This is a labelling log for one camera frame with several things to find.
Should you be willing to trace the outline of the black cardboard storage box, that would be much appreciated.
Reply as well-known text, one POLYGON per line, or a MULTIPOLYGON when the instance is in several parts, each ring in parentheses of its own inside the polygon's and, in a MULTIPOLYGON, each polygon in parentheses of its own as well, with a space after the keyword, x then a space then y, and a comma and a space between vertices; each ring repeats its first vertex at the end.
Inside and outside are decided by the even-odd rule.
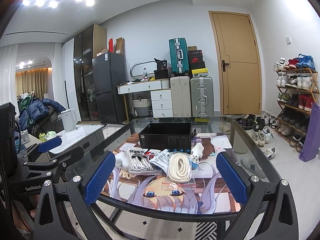
POLYGON ((191 152, 196 129, 191 123, 150 123, 139 133, 142 148, 169 152, 191 152))

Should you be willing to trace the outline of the purple rolled mat bag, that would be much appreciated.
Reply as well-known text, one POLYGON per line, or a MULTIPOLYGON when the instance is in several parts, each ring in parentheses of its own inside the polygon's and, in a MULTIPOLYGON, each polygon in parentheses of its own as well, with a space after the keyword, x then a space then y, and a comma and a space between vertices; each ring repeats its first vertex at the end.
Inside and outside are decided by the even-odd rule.
POLYGON ((320 145, 320 109, 317 103, 312 106, 306 139, 299 159, 307 162, 317 157, 320 145))

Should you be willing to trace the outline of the blue puffer jacket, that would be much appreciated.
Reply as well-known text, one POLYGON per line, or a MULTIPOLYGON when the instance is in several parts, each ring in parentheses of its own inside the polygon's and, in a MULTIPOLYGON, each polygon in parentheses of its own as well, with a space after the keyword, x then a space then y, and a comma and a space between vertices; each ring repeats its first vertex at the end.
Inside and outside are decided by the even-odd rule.
POLYGON ((66 110, 63 105, 51 99, 32 99, 26 97, 20 104, 19 127, 20 130, 30 131, 33 125, 49 116, 49 108, 52 107, 57 113, 66 110))

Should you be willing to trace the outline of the dark glass cabinet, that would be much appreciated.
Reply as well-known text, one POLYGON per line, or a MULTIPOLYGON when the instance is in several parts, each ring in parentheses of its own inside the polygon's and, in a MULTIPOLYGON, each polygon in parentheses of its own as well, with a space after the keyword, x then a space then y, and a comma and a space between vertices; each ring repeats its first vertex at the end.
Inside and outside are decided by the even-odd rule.
POLYGON ((107 30, 93 24, 74 38, 75 94, 82 121, 99 119, 93 80, 92 61, 107 48, 107 30))

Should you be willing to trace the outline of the white striped socks pack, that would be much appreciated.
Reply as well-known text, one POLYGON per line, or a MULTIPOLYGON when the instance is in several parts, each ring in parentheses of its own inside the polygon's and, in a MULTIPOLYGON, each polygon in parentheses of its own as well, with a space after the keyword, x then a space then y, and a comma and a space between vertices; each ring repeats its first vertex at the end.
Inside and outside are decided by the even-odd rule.
POLYGON ((142 148, 128 147, 125 149, 125 154, 130 161, 128 172, 131 176, 157 176, 162 174, 160 170, 150 164, 142 148))

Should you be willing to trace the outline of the black paper bag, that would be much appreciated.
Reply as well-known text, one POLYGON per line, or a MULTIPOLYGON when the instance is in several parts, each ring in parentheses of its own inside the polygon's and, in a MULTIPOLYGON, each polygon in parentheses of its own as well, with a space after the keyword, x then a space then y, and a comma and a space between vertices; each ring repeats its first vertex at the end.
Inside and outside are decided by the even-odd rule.
POLYGON ((159 59, 154 58, 154 61, 156 62, 157 70, 167 69, 167 60, 166 59, 159 60, 159 59))

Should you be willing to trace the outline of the beige suitcase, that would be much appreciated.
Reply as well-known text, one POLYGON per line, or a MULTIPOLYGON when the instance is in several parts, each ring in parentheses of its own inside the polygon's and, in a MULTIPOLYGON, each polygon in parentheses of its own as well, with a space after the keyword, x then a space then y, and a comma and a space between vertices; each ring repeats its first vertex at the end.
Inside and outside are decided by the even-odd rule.
POLYGON ((189 118, 191 114, 190 78, 188 76, 170 79, 173 116, 189 118))

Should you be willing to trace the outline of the anime print desk mat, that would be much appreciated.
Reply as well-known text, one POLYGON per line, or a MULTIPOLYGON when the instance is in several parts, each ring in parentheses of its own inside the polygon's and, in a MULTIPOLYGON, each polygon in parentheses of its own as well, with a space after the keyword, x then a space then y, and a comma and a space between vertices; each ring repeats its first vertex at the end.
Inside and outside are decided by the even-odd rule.
MULTIPOLYGON (((216 166, 220 152, 232 153, 226 135, 199 133, 191 141, 191 149, 197 142, 204 146, 203 157, 198 165, 191 162, 191 152, 171 152, 167 173, 157 176, 131 176, 128 172, 128 147, 138 147, 138 134, 129 137, 115 151, 116 165, 108 178, 102 194, 127 204, 188 215, 212 215, 233 213, 240 210, 216 166)), ((145 156, 152 159, 161 150, 142 148, 145 156)))

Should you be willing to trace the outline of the woven laundry basket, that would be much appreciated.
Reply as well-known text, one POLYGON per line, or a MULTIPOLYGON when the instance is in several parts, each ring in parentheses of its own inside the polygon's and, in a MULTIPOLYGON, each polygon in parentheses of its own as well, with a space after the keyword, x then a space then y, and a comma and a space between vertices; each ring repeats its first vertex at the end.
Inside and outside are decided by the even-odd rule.
POLYGON ((146 96, 138 96, 136 100, 132 101, 132 104, 136 117, 142 118, 150 115, 151 100, 146 96))

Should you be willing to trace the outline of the white desk with drawers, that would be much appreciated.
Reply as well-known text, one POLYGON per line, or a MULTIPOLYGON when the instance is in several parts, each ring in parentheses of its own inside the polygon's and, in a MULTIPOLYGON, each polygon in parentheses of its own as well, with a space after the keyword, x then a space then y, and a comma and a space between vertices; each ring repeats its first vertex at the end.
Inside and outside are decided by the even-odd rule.
POLYGON ((154 118, 172 118, 173 106, 169 79, 153 81, 128 82, 119 85, 118 94, 135 94, 148 92, 151 100, 152 115, 154 118))

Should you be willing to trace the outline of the white green printed pouch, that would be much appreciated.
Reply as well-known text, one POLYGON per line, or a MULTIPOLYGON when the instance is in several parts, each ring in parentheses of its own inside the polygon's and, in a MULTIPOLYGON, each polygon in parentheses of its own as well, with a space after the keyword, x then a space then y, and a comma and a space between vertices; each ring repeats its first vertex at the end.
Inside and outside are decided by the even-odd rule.
POLYGON ((167 173, 169 168, 169 162, 171 158, 171 153, 164 149, 162 152, 157 153, 152 159, 150 159, 150 163, 154 166, 159 167, 163 172, 167 173))

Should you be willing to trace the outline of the wooden shoe rack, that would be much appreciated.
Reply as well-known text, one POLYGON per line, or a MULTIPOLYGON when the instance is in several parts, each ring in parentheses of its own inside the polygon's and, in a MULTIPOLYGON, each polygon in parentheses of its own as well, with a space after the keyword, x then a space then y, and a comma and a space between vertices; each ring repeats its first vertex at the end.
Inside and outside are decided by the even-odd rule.
POLYGON ((319 97, 318 72, 310 68, 276 70, 279 91, 276 132, 297 152, 306 140, 312 107, 319 97))

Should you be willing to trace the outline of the white plush toy blue tag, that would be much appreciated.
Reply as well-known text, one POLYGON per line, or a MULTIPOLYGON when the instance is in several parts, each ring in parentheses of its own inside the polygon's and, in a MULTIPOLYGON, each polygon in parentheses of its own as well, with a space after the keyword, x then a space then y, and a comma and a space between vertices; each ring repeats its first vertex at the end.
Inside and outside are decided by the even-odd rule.
POLYGON ((204 146, 201 142, 197 142, 196 145, 191 149, 191 162, 194 165, 198 165, 200 159, 203 157, 204 146))

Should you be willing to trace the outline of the stacked shoe boxes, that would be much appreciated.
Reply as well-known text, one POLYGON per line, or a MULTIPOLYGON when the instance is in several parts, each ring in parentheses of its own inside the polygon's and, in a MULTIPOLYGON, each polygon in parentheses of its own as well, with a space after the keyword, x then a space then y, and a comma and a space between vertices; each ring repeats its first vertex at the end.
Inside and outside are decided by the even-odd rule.
POLYGON ((197 46, 188 47, 189 66, 193 77, 208 76, 208 69, 203 60, 203 52, 197 46))

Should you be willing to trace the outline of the teal suitcase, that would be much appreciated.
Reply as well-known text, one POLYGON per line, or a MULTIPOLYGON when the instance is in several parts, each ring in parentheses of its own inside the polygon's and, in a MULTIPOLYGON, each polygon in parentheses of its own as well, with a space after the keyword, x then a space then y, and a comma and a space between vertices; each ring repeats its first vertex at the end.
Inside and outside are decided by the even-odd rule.
POLYGON ((171 70, 175 76, 189 76, 188 46, 185 38, 169 40, 171 70))

